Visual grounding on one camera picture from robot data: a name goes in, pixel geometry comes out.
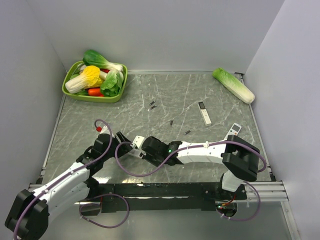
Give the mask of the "long white remote control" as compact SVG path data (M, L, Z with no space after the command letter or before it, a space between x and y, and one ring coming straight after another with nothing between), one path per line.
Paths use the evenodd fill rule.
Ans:
M136 148L133 148L127 154L138 159L143 159L145 156L143 152L141 152L139 149L136 149Z

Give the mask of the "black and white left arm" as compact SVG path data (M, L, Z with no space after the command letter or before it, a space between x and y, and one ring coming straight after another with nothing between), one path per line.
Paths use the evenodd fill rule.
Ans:
M32 191L20 191L5 220L14 239L38 240L50 222L74 203L102 197L102 185L94 179L104 163L132 150L132 143L121 132L99 134L92 146L62 174Z

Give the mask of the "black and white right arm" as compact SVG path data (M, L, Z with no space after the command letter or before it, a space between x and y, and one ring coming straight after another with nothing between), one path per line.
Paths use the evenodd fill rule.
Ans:
M134 140L143 157L158 167L162 163L169 166L190 163L214 163L227 168L221 177L218 193L223 199L230 199L245 181L257 180L260 150L236 135L218 142L191 143L172 141L166 144L149 136Z

